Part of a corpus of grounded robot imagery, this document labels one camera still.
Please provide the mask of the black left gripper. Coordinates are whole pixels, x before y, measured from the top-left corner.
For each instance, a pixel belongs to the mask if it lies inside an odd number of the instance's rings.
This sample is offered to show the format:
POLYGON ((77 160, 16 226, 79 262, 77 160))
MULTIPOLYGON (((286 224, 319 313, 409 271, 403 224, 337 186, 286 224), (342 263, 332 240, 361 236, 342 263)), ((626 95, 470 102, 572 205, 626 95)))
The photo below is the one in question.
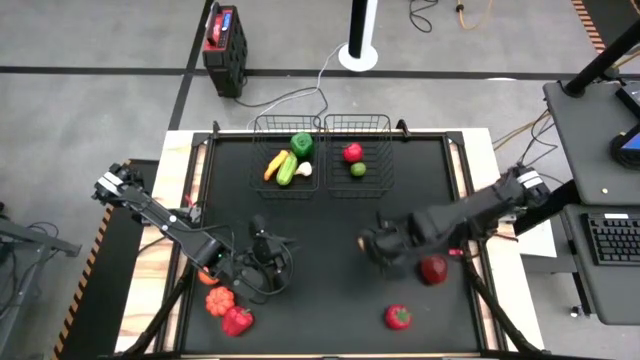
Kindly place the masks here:
POLYGON ((249 223, 251 247, 234 256, 234 289, 251 303, 266 303, 289 287, 294 274, 290 246, 295 238, 266 233, 266 220, 255 215, 249 223))

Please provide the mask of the red bell pepper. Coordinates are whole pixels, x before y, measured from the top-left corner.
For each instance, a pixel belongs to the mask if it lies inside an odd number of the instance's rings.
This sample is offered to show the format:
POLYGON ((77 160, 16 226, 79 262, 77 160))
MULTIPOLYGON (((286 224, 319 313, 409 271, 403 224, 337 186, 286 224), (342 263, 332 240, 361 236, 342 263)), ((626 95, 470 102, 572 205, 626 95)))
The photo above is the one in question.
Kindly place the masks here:
POLYGON ((242 335, 254 323, 254 315, 250 309, 234 306, 224 315, 222 331, 227 336, 237 337, 242 335))

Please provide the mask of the black mat with hazard stripe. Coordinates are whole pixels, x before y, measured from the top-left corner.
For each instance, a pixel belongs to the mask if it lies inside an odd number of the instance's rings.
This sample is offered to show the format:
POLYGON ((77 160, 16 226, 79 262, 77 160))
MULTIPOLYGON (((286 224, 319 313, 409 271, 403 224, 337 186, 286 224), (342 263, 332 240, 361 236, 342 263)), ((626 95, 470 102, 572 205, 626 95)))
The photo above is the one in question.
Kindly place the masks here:
POLYGON ((142 232, 129 210, 105 207, 50 360, 96 360, 116 352, 142 232))

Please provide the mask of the black pole with white base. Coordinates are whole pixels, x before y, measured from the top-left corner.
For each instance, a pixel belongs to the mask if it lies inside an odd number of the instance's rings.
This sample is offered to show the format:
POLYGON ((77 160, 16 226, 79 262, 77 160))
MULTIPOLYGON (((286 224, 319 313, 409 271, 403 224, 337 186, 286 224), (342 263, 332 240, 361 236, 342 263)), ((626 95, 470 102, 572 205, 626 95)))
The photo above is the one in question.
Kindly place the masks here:
POLYGON ((353 0, 348 41, 338 53, 340 64, 352 72, 371 70, 378 61, 372 45, 378 0, 353 0))

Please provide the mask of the green bell pepper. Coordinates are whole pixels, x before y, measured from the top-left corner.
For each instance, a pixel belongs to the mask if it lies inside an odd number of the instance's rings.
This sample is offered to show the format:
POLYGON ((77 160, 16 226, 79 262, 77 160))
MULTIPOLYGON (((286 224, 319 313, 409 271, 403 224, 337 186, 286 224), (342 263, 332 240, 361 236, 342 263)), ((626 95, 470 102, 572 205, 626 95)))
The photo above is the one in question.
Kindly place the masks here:
POLYGON ((313 137, 309 133, 298 132, 291 137, 290 147, 298 159, 305 159, 313 154, 315 145, 313 137))

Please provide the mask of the black device with blue screen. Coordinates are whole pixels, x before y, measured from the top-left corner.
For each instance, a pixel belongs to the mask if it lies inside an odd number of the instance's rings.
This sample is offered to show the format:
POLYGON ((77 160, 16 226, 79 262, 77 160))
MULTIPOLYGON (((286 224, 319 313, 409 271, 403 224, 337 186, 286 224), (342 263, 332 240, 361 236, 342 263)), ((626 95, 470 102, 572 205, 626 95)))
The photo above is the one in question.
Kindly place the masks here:
POLYGON ((609 143, 609 154, 619 165, 640 171, 640 124, 616 135, 609 143))

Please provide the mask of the orange toy carrot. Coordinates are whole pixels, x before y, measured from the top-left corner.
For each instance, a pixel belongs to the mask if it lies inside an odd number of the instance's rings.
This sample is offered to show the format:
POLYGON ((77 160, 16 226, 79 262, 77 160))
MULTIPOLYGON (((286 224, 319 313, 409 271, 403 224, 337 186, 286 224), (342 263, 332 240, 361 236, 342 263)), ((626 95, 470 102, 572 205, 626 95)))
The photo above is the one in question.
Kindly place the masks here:
POLYGON ((289 152, 287 150, 281 150, 268 164, 264 174, 263 180, 268 181, 276 170, 287 159, 289 152))

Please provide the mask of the black table frame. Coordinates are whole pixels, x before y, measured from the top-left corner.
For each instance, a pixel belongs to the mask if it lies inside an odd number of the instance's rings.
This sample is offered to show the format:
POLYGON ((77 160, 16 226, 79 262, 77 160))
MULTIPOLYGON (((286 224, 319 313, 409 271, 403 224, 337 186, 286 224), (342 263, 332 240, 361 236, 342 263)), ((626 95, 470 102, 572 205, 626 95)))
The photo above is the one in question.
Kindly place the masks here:
MULTIPOLYGON (((497 180, 499 171, 486 128, 459 128, 455 131, 463 143, 449 144, 459 194, 469 185, 475 189, 497 180)), ((198 147, 195 158, 195 175, 187 179, 192 140, 195 135, 208 135, 207 130, 174 130, 166 133, 156 182, 152 195, 170 208, 181 205, 182 191, 187 188, 192 196, 203 190, 201 177, 205 164, 205 149, 198 147)), ((143 329, 159 310, 164 291, 173 281, 169 277, 181 274, 185 259, 172 253, 168 240, 158 241, 160 232, 147 227, 141 236, 141 246, 148 248, 136 258, 129 287, 124 315, 119 327, 114 350, 124 351, 134 344, 143 329)), ((533 345, 544 346, 531 292, 520 255, 519 244, 500 236, 492 238, 488 245, 488 264, 497 291, 497 297, 505 312, 517 328, 533 345)))

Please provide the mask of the grey desk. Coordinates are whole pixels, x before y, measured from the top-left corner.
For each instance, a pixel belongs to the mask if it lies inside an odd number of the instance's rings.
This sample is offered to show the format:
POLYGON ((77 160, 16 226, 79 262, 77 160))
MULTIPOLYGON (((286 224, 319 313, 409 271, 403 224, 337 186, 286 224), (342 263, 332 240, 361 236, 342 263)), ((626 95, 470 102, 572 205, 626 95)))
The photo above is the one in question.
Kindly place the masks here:
POLYGON ((599 266, 585 232, 584 214, 640 216, 640 171, 622 167, 609 155, 611 139, 639 124, 617 98, 617 84, 599 83, 571 97, 560 83, 543 86, 579 201, 561 218, 576 250, 586 305, 606 325, 640 326, 640 266, 599 266))

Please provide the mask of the light green cucumber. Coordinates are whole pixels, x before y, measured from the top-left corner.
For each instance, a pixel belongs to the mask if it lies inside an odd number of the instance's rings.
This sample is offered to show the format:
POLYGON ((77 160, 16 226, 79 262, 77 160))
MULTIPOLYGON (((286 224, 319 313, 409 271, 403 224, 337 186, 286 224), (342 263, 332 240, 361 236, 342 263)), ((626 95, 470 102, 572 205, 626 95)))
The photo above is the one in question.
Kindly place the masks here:
POLYGON ((276 182, 279 186, 287 186, 292 181, 298 167, 297 156, 293 152, 289 152, 284 162, 280 165, 276 176, 276 182))

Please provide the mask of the dark red apple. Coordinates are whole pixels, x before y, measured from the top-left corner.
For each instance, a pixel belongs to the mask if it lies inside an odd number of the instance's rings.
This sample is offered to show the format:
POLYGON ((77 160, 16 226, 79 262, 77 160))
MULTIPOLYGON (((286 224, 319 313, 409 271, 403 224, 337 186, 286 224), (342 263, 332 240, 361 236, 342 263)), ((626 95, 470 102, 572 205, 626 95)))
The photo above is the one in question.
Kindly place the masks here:
POLYGON ((427 284, 441 284, 448 276, 447 260, 441 255, 426 256, 420 262, 420 272, 427 284))

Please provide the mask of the red and black battery box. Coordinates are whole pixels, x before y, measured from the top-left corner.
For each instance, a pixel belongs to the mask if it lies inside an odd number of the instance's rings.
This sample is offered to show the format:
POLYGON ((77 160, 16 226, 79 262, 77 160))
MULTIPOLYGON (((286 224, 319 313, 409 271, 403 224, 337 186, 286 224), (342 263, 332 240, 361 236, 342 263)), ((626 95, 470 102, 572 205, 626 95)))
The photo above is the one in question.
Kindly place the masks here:
POLYGON ((205 26, 202 59, 219 97, 242 95, 247 56, 247 39, 237 7, 214 1, 205 26))

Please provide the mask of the black keyboard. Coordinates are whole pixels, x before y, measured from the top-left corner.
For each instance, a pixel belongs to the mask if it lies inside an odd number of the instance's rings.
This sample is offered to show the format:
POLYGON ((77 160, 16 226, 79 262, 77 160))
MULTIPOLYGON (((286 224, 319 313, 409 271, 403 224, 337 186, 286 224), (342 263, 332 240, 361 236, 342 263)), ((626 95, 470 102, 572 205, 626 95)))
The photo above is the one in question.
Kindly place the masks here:
POLYGON ((640 267, 640 213, 585 213, 581 222, 596 265, 640 267))

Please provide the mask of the orange mini pumpkin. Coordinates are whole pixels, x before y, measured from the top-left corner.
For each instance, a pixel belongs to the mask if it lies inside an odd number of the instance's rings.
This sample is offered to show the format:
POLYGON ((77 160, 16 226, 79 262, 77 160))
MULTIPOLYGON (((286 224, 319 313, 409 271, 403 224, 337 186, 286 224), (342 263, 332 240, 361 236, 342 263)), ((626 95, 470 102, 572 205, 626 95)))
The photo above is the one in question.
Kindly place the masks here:
POLYGON ((234 306, 235 295, 224 286, 211 289, 205 298, 205 309, 214 317, 224 316, 234 306))

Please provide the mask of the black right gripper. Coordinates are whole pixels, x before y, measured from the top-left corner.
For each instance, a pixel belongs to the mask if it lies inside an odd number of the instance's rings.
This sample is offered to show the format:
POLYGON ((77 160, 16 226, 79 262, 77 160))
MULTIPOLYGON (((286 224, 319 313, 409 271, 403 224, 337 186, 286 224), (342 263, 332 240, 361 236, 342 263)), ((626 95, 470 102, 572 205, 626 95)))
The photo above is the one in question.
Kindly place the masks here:
POLYGON ((377 248, 366 247, 364 253, 380 268, 428 252, 427 212, 411 212, 407 217, 396 220, 386 219, 378 212, 377 221, 380 228, 363 229, 360 239, 377 241, 377 248))

